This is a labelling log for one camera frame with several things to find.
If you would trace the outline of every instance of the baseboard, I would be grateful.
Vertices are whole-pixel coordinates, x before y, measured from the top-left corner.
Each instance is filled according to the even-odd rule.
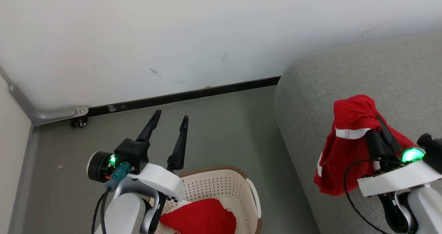
[[[227,94],[229,92],[244,91],[249,89],[255,89],[266,86],[275,86],[278,84],[280,76],[253,80],[248,82],[230,84],[225,86],[210,87],[195,91],[186,91],[179,94],[171,94],[160,97],[154,97],[149,99],[134,100],[130,102],[123,102],[112,105],[97,106],[89,109],[88,117],[100,116],[110,113],[120,113],[122,111],[136,110],[146,107],[152,107],[157,105],[170,104],[174,102],[199,99],[203,97],[209,97],[220,94]]]

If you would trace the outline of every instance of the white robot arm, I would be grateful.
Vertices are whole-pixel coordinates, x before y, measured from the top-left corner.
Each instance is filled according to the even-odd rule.
[[[374,176],[358,179],[363,196],[377,196],[382,203],[385,219],[396,233],[442,234],[442,196],[430,187],[430,182],[442,178],[442,140],[433,140],[429,134],[418,140],[420,147],[413,147],[403,152],[382,120],[382,131],[370,130],[366,134],[371,159],[360,160],[350,166],[344,176],[346,185],[349,170],[360,162],[379,162],[379,169]],[[346,186],[347,198],[355,208]]]
[[[98,201],[92,233],[154,234],[166,201],[183,200],[186,190],[175,171],[184,166],[189,118],[185,116],[181,123],[180,136],[164,169],[149,163],[147,156],[149,139],[160,115],[160,110],[155,112],[136,141],[127,138],[115,149],[114,154],[98,151],[90,158],[88,177],[97,182],[106,182],[106,193],[101,203],[101,225],[97,231],[94,230]],[[115,194],[104,214],[109,191],[115,191]],[[154,199],[153,205],[147,202],[148,197]]]

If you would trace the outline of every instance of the white wall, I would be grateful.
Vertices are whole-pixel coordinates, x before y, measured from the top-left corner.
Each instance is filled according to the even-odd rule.
[[[439,29],[442,1],[0,0],[0,20],[3,68],[60,108],[281,75],[313,50]]]
[[[0,76],[0,234],[8,233],[30,127]]]

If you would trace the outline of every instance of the gray floor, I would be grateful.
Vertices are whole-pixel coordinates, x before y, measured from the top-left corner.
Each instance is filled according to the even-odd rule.
[[[274,92],[273,86],[98,116],[81,129],[67,122],[41,127],[24,233],[89,233],[104,185],[87,178],[88,159],[100,149],[112,152],[124,138],[136,138],[157,109],[163,112],[151,137],[150,162],[166,165],[186,114],[190,121],[182,173],[236,166],[258,190],[261,233],[317,233],[273,119]]]

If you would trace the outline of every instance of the laundry basket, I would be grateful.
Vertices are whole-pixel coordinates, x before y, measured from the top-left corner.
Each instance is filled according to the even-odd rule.
[[[261,231],[258,193],[243,171],[226,166],[193,171],[180,177],[186,186],[185,201],[218,199],[237,219],[235,234],[258,234]],[[178,204],[167,201],[163,214],[172,212]],[[155,234],[174,234],[174,230],[160,223]]]

